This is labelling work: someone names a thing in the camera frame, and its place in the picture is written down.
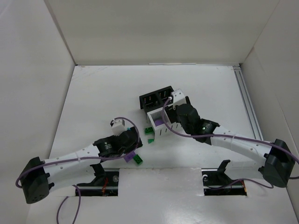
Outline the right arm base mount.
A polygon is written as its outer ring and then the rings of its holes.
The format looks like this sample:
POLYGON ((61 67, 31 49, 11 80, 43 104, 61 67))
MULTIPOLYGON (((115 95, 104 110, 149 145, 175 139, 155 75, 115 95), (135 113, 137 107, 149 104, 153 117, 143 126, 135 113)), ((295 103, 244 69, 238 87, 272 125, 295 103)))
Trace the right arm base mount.
POLYGON ((201 170, 204 196, 247 196, 244 181, 232 185, 232 180, 225 174, 226 166, 230 160, 221 162, 218 168, 204 168, 201 170))

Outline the green 2x2 lego front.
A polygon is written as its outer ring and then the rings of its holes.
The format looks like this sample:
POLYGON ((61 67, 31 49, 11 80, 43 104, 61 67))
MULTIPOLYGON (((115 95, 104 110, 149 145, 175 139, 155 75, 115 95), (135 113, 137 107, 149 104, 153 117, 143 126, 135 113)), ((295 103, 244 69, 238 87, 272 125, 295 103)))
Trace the green 2x2 lego front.
POLYGON ((141 165, 143 163, 142 158, 137 154, 133 157, 133 160, 136 162, 137 165, 141 165))

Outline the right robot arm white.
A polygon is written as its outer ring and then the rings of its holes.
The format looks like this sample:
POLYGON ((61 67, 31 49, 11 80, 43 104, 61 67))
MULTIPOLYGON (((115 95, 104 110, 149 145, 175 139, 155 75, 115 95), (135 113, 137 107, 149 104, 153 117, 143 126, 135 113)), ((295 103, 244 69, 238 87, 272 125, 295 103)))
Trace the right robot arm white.
POLYGON ((167 128, 176 135, 185 138, 192 138, 200 143, 215 147, 221 147, 232 152, 250 158, 258 165, 258 172, 262 178, 269 183, 269 188, 286 188, 292 177, 292 171, 299 159, 290 152, 287 144, 280 139, 274 142, 246 138, 234 133, 217 122, 202 119, 197 110, 189 103, 182 103, 168 106, 168 102, 173 97, 167 98, 162 108, 162 114, 171 113, 171 118, 175 119, 185 131, 181 134, 173 130, 169 125, 167 128))

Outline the purple oval lego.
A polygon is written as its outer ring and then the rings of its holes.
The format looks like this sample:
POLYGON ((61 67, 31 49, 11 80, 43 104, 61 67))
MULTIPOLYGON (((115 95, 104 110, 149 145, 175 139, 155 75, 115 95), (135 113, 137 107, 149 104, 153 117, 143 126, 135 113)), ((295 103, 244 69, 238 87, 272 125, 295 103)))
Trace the purple oval lego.
POLYGON ((162 119, 157 119, 157 120, 154 121, 155 126, 162 125, 163 123, 164 123, 164 122, 163 122, 162 119))

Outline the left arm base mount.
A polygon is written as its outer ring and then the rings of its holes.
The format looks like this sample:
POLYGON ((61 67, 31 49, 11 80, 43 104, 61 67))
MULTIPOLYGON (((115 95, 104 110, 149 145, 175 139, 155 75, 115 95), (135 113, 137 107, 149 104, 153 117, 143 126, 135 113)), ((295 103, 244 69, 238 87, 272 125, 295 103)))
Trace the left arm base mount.
POLYGON ((102 164, 90 165, 93 179, 77 184, 81 196, 118 196, 119 169, 104 169, 102 164))

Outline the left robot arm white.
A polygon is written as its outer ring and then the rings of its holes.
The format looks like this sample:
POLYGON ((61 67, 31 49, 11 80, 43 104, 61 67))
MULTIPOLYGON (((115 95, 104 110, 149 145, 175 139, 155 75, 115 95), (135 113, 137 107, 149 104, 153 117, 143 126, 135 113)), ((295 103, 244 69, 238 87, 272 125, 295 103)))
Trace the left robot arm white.
POLYGON ((100 183, 105 176, 103 162, 123 159, 140 147, 139 131, 131 127, 65 156, 43 161, 32 158, 15 184, 23 190, 26 203, 33 204, 60 188, 100 183))

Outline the purple 2x2 lego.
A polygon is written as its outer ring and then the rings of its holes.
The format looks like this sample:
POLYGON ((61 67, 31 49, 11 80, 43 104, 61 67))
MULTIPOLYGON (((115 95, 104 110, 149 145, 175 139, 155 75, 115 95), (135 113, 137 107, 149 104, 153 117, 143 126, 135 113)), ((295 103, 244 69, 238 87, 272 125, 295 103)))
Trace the purple 2x2 lego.
POLYGON ((125 155, 123 159, 126 161, 126 163, 129 163, 135 156, 136 156, 136 153, 131 152, 131 153, 125 155))

